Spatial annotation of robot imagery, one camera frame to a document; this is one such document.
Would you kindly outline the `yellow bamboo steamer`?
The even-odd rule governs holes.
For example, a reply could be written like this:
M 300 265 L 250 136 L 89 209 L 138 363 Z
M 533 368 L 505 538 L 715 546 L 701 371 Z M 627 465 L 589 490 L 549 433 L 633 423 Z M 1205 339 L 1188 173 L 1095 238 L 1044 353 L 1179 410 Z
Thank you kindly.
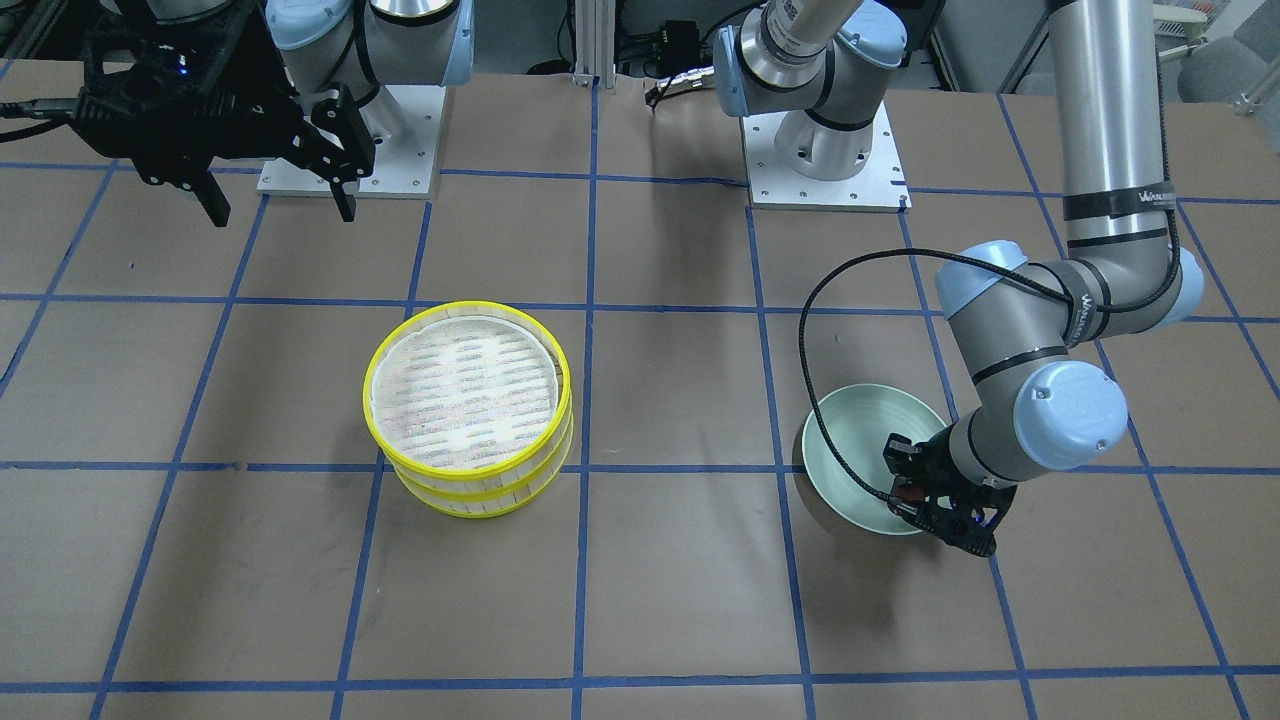
M 573 445 L 571 410 L 532 455 L 504 471 L 471 480 L 447 480 L 392 461 L 399 483 L 420 502 L 456 518 L 497 518 L 532 502 L 563 469 Z
M 361 391 L 385 456 L 445 483 L 513 471 L 549 450 L 571 397 L 561 342 L 536 318 L 481 300 L 443 304 L 394 328 Z

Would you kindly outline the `mint green plate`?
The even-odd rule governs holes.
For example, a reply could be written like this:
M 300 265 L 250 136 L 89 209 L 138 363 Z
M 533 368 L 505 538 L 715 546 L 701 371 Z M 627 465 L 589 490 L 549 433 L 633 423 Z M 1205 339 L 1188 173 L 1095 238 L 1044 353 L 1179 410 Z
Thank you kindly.
M 846 464 L 869 487 L 886 493 L 893 484 L 893 474 L 883 460 L 887 438 L 899 434 L 914 443 L 928 441 L 947 425 L 919 398 L 870 383 L 828 393 L 819 401 L 818 413 Z M 801 447 L 803 464 L 817 493 L 841 518 L 882 536 L 920 533 L 849 475 L 826 443 L 814 413 L 803 428 Z

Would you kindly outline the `aluminium frame post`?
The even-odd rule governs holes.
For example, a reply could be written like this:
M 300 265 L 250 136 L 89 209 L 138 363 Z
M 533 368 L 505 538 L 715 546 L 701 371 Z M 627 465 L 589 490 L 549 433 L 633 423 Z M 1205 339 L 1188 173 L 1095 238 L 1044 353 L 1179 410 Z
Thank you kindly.
M 618 6 L 613 0 L 572 1 L 571 77 L 576 86 L 614 92 Z

